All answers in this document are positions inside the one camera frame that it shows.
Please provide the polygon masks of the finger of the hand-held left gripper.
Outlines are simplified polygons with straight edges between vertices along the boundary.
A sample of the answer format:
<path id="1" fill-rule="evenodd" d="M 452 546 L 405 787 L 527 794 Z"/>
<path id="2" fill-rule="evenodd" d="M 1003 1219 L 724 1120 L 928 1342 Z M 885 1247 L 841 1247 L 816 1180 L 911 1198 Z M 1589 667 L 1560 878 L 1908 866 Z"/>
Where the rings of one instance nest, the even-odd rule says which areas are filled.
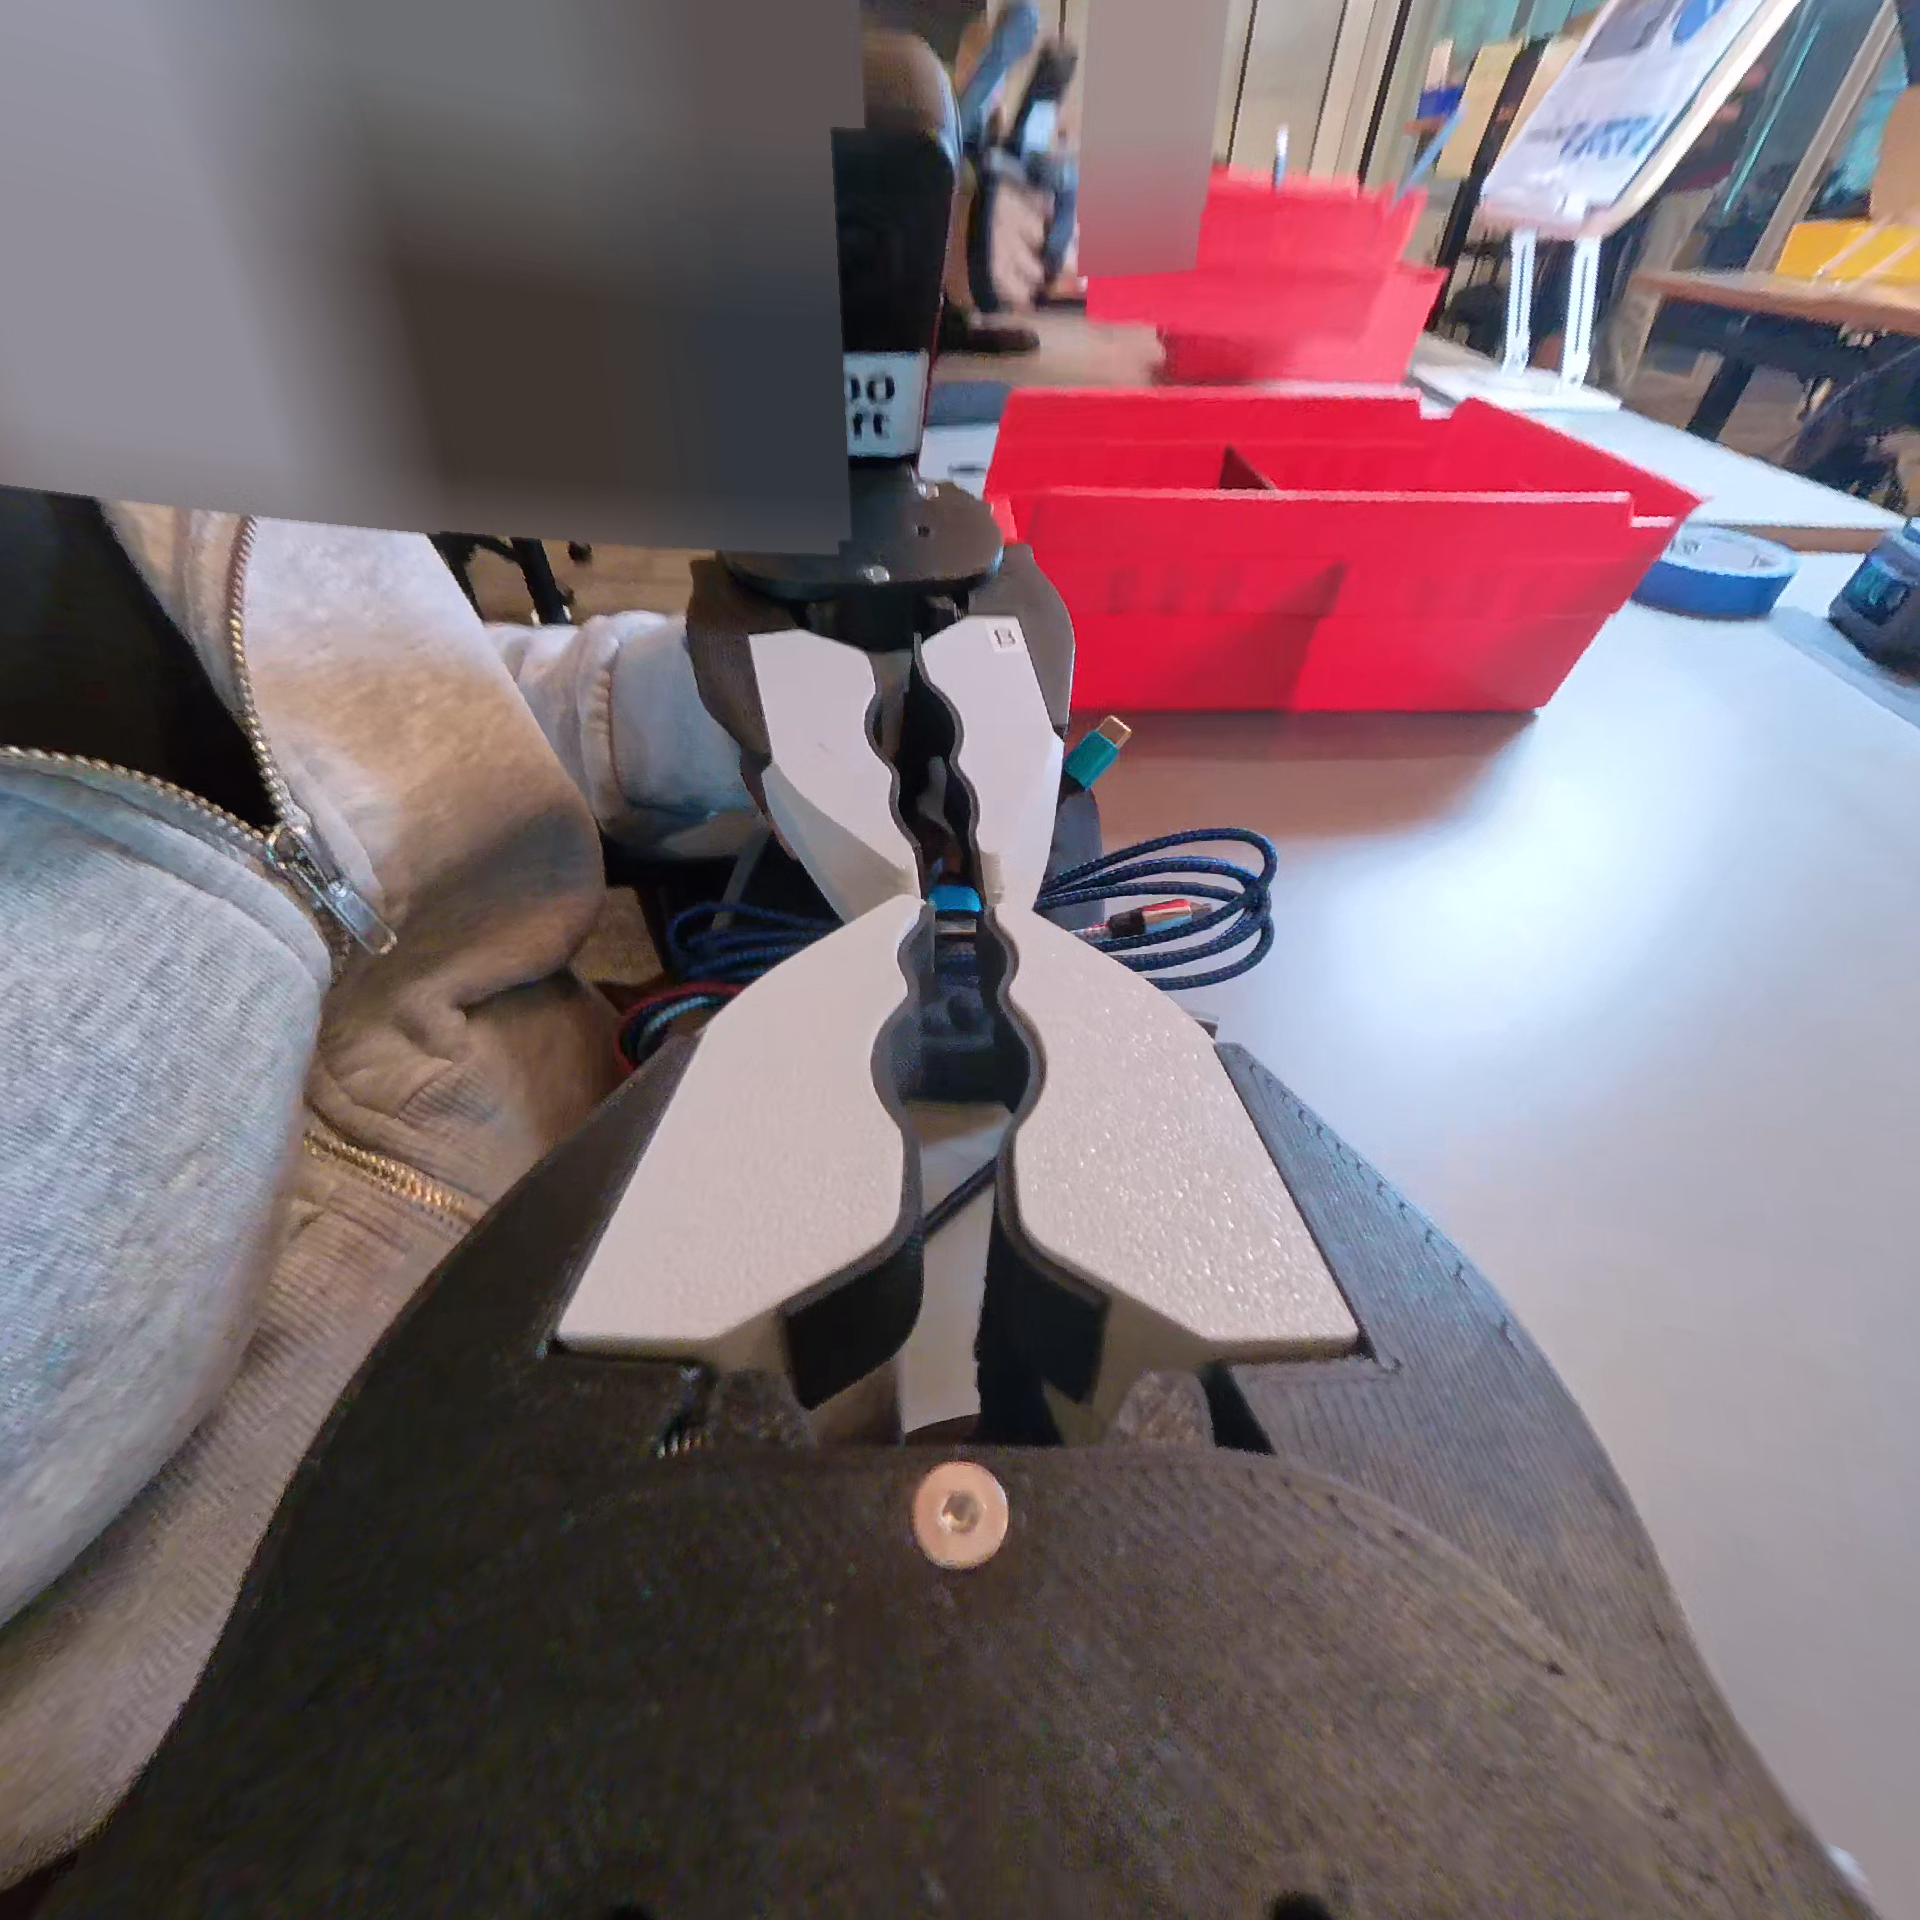
<path id="1" fill-rule="evenodd" d="M 916 641 L 900 708 L 900 814 L 924 896 L 965 888 L 987 908 L 1031 908 L 1064 761 L 1016 615 L 969 615 Z"/>
<path id="2" fill-rule="evenodd" d="M 922 902 L 899 775 L 873 738 L 873 662 L 818 633 L 749 636 L 749 662 L 768 738 L 759 784 L 787 854 L 837 916 Z"/>

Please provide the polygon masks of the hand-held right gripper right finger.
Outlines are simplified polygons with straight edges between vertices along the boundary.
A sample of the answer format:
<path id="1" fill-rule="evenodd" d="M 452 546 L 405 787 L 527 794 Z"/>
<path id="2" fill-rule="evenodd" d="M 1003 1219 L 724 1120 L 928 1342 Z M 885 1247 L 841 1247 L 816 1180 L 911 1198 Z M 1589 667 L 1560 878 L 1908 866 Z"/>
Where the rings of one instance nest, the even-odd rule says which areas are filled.
<path id="1" fill-rule="evenodd" d="M 1360 1319 L 1201 1023 L 1036 908 L 980 934 L 1012 1110 L 978 1435 L 1084 1444 L 1146 1377 L 1360 1356 Z"/>

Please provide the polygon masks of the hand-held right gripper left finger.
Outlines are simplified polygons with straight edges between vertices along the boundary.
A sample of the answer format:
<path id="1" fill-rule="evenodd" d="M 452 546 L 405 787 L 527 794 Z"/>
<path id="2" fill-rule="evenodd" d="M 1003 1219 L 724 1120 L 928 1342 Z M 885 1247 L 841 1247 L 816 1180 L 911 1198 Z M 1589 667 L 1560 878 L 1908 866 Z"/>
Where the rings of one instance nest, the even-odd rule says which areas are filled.
<path id="1" fill-rule="evenodd" d="M 883 902 L 697 1038 L 570 1295 L 570 1354 L 764 1371 L 818 1411 L 916 1327 L 922 1172 L 903 1046 L 924 904 Z"/>

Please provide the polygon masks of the person's left forearm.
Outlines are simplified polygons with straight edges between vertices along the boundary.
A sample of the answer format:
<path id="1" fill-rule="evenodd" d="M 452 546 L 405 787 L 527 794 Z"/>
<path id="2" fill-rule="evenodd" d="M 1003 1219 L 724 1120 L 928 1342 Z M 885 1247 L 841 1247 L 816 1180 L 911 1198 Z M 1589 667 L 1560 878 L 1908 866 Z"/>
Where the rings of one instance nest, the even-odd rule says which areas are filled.
<path id="1" fill-rule="evenodd" d="M 706 859 L 754 836 L 738 747 L 701 702 L 682 615 L 491 622 L 487 636 L 608 841 Z"/>

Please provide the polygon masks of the red plastic bin with divider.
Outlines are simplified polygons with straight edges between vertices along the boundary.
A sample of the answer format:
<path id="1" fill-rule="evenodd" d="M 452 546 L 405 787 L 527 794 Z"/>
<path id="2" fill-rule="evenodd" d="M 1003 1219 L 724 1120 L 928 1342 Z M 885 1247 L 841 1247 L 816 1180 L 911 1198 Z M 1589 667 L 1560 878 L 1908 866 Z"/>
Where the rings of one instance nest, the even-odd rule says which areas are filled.
<path id="1" fill-rule="evenodd" d="M 1413 392 L 1017 390 L 986 497 L 1081 714 L 1536 714 L 1703 505 Z"/>

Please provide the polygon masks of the blue tape roll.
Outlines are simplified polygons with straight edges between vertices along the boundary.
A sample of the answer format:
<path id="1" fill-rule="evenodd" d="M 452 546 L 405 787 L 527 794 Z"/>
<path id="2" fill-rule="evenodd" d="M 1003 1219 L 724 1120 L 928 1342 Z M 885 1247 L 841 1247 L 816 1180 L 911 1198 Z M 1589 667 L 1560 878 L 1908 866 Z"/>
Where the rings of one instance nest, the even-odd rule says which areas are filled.
<path id="1" fill-rule="evenodd" d="M 1690 522 L 1649 568 L 1633 600 L 1680 618 L 1753 622 L 1781 603 L 1797 569 L 1799 559 L 1783 544 Z"/>

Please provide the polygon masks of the instruction board on white stand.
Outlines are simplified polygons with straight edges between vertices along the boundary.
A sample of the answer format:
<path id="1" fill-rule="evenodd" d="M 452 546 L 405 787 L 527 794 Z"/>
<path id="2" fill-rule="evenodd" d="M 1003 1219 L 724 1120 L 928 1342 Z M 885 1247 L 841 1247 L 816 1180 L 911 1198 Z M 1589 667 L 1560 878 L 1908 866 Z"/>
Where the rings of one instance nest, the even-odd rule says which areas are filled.
<path id="1" fill-rule="evenodd" d="M 1511 414 L 1611 414 L 1592 385 L 1601 252 L 1663 188 L 1762 59 L 1795 3 L 1611 3 L 1521 118 L 1479 192 L 1479 226 L 1507 240 L 1497 360 L 1415 368 L 1442 406 Z M 1531 366 L 1541 244 L 1568 247 L 1555 371 Z"/>

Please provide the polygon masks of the wooden work table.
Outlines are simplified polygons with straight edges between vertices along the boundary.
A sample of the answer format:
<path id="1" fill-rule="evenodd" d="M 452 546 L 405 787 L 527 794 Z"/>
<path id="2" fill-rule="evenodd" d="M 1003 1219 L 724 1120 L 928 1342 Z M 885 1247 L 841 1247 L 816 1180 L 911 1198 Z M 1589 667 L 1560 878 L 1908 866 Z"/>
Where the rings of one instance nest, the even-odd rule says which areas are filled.
<path id="1" fill-rule="evenodd" d="M 1703 441 L 1719 441 L 1755 372 L 1843 385 L 1895 366 L 1919 340 L 1911 283 L 1663 270 L 1635 272 L 1628 288 L 1655 302 L 1651 340 L 1717 356 L 1687 420 Z"/>

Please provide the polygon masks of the dark blue electronic box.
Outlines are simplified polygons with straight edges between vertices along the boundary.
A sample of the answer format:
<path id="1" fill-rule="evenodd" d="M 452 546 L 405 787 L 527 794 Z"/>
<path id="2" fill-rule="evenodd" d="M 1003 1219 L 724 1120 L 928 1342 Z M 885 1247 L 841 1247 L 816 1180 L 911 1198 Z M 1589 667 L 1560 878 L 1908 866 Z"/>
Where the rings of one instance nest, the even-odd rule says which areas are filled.
<path id="1" fill-rule="evenodd" d="M 1834 596 L 1828 622 L 1865 662 L 1919 680 L 1919 516 L 1865 553 Z"/>

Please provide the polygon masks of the yellow plastic bin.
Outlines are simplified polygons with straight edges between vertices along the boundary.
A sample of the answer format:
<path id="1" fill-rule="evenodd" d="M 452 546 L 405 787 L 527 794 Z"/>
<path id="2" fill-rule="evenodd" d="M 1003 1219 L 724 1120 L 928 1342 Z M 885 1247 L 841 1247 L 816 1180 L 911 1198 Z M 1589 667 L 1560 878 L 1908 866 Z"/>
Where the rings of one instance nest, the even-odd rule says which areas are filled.
<path id="1" fill-rule="evenodd" d="M 1787 231 L 1775 270 L 1801 281 L 1919 287 L 1919 222 L 1801 222 Z"/>

